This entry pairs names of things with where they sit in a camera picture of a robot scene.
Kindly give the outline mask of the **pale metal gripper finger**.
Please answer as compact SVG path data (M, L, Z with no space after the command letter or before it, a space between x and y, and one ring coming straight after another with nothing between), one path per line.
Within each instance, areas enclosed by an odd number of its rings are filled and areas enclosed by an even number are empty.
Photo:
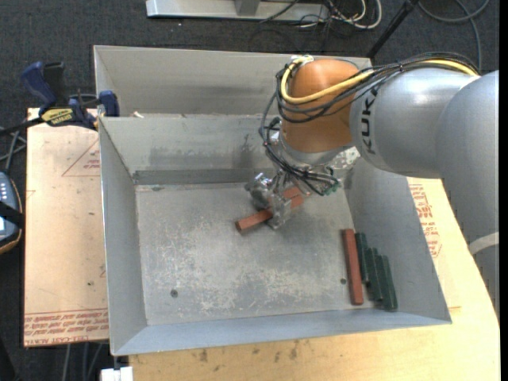
M291 205L295 196L287 197L282 194L272 194L269 198L271 218L268 225L272 229L281 228L291 217Z
M254 178L245 184L245 190L250 194L253 205L258 210L271 208L274 181L263 172L258 173Z

